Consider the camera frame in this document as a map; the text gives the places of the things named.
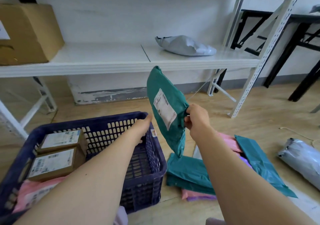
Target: brown box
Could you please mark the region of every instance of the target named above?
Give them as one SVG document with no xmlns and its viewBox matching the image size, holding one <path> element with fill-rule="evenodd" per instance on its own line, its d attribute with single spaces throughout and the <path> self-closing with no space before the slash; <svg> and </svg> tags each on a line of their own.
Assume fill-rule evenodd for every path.
<svg viewBox="0 0 320 225">
<path fill-rule="evenodd" d="M 0 4 L 0 65 L 46 63 L 63 45 L 50 5 Z"/>
<path fill-rule="evenodd" d="M 48 134 L 44 137 L 37 152 L 45 154 L 73 147 L 78 147 L 85 156 L 87 155 L 88 142 L 82 130 Z"/>
<path fill-rule="evenodd" d="M 38 155 L 32 163 L 28 179 L 44 182 L 63 177 L 72 173 L 85 161 L 83 152 L 77 147 Z"/>
</svg>

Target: wooden floor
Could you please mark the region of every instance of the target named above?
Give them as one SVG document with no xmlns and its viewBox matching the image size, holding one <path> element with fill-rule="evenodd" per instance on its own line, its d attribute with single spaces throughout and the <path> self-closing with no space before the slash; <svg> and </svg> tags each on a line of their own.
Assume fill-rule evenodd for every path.
<svg viewBox="0 0 320 225">
<path fill-rule="evenodd" d="M 191 99 L 191 102 L 208 110 L 211 124 L 219 132 L 255 139 L 274 164 L 284 182 L 299 197 L 299 199 L 291 198 L 291 200 L 320 224 L 320 191 L 276 157 L 277 152 L 288 138 L 300 138 L 306 143 L 310 143 L 308 139 L 288 130 L 280 130 L 279 127 L 288 127 L 307 137 L 320 139 L 318 127 L 320 112 L 309 113 L 320 103 L 320 82 L 317 82 L 299 102 L 294 103 L 288 101 L 287 98 L 296 86 L 296 84 L 289 84 L 272 86 L 269 89 L 264 87 L 252 89 L 238 116 L 234 119 L 227 116 L 227 113 L 232 109 L 232 102 L 222 93 L 215 94 L 213 97 L 209 97 L 205 93 L 198 93 Z M 237 98 L 240 90 L 230 90 L 228 93 Z M 152 111 L 148 99 L 75 106 L 72 97 L 69 96 L 56 98 L 56 102 L 58 112 L 55 116 L 53 113 L 49 115 L 38 113 L 27 129 L 31 130 L 51 121 L 63 122 L 132 111 Z M 8 106 L 17 117 L 22 117 L 23 111 L 25 113 L 27 111 L 27 108 L 22 108 L 24 104 L 21 102 L 10 102 Z M 161 135 L 155 120 L 152 122 L 167 159 L 172 151 Z M 3 127 L 0 127 L 0 135 L 0 178 L 3 178 L 19 150 L 21 141 Z M 316 143 L 316 145 L 320 150 L 320 143 Z M 184 155 L 192 156 L 194 147 L 195 143 L 187 131 Z M 210 216 L 223 218 L 217 201 L 182 201 L 180 189 L 167 187 L 164 181 L 160 203 L 130 214 L 129 224 L 205 224 L 206 218 Z"/>
</svg>

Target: forearm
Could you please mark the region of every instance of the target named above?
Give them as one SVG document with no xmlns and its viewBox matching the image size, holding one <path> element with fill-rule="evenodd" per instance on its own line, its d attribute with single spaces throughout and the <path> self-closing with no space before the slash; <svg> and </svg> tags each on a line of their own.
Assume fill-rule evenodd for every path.
<svg viewBox="0 0 320 225">
<path fill-rule="evenodd" d="M 315 224 L 242 162 L 212 128 L 196 140 L 228 224 Z"/>
<path fill-rule="evenodd" d="M 129 129 L 68 176 L 16 224 L 112 224 L 139 135 Z"/>
</svg>

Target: hand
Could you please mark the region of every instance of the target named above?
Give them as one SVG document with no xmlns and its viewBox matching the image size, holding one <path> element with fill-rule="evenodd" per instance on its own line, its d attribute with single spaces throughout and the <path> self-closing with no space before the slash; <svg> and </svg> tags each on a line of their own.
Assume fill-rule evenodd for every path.
<svg viewBox="0 0 320 225">
<path fill-rule="evenodd" d="M 196 141 L 198 135 L 210 126 L 209 114 L 206 109 L 197 104 L 191 104 L 186 110 L 189 116 L 184 118 L 184 125 L 190 130 L 190 135 Z"/>
<path fill-rule="evenodd" d="M 150 122 L 152 120 L 152 114 L 148 114 L 143 120 L 137 120 L 130 128 L 134 130 L 138 138 L 142 138 L 144 134 L 149 130 Z"/>
</svg>

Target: plastic basket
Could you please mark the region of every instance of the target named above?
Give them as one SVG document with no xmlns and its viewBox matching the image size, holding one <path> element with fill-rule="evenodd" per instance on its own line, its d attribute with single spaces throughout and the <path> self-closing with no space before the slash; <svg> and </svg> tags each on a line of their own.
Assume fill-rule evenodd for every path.
<svg viewBox="0 0 320 225">
<path fill-rule="evenodd" d="M 86 158 L 88 161 L 114 142 L 119 134 L 130 128 L 137 119 L 144 119 L 146 115 L 145 112 L 131 112 L 52 123 L 34 129 L 0 184 L 0 216 L 6 216 L 12 212 L 21 184 L 26 179 L 36 150 L 46 134 L 82 129 L 88 141 Z M 120 205 L 125 207 L 127 213 L 159 202 L 166 169 L 165 157 L 158 138 L 153 135 L 153 125 L 150 123 L 146 135 L 134 149 L 125 176 Z"/>
</svg>

